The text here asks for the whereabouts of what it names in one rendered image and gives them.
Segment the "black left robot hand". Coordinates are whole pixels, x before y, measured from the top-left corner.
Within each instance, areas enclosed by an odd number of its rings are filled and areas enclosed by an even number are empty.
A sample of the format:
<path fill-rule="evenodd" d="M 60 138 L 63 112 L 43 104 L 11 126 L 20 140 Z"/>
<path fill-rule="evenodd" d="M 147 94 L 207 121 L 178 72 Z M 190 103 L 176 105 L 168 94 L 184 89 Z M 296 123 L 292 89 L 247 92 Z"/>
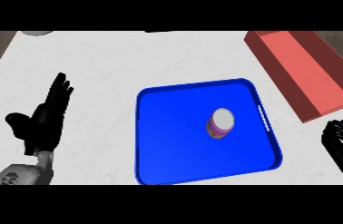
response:
<path fill-rule="evenodd" d="M 66 111 L 74 88 L 58 73 L 46 101 L 36 107 L 33 116 L 14 112 L 6 116 L 6 122 L 14 136 L 24 140 L 24 154 L 34 156 L 40 151 L 54 151 L 60 145 L 66 121 Z"/>

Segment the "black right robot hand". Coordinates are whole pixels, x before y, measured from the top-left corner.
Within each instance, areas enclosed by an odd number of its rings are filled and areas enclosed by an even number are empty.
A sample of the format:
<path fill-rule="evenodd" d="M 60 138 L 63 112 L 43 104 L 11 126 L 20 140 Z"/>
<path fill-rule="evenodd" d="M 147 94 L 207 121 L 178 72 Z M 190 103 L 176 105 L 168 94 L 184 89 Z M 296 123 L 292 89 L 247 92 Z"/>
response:
<path fill-rule="evenodd" d="M 327 123 L 321 135 L 321 144 L 343 172 L 343 120 L 333 120 Z"/>

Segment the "red cardboard box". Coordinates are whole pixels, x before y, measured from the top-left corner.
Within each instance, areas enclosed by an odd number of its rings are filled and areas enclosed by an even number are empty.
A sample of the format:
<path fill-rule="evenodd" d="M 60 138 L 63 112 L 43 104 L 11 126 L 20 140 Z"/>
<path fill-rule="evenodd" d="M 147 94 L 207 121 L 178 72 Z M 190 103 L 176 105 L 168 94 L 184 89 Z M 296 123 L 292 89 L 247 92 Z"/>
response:
<path fill-rule="evenodd" d="M 343 57 L 314 31 L 249 31 L 246 44 L 302 122 L 343 109 Z"/>

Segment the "blue tray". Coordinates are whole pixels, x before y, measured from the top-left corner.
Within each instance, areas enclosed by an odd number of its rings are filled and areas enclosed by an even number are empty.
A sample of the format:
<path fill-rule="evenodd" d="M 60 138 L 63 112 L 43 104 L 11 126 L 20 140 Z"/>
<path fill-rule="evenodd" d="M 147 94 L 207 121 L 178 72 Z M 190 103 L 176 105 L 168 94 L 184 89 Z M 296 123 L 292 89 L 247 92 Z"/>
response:
<path fill-rule="evenodd" d="M 225 108 L 234 129 L 216 139 L 212 113 Z M 147 88 L 136 97 L 136 180 L 178 184 L 274 170 L 283 155 L 253 83 L 246 79 Z"/>

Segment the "grey round object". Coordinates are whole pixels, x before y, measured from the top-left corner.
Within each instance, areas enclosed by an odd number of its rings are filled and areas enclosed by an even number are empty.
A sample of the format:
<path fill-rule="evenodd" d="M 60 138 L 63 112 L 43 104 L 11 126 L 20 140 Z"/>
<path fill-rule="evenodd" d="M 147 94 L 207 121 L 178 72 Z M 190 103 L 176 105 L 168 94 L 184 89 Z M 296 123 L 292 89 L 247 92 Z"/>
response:
<path fill-rule="evenodd" d="M 21 32 L 30 36 L 40 36 L 52 33 L 52 31 L 21 31 Z"/>

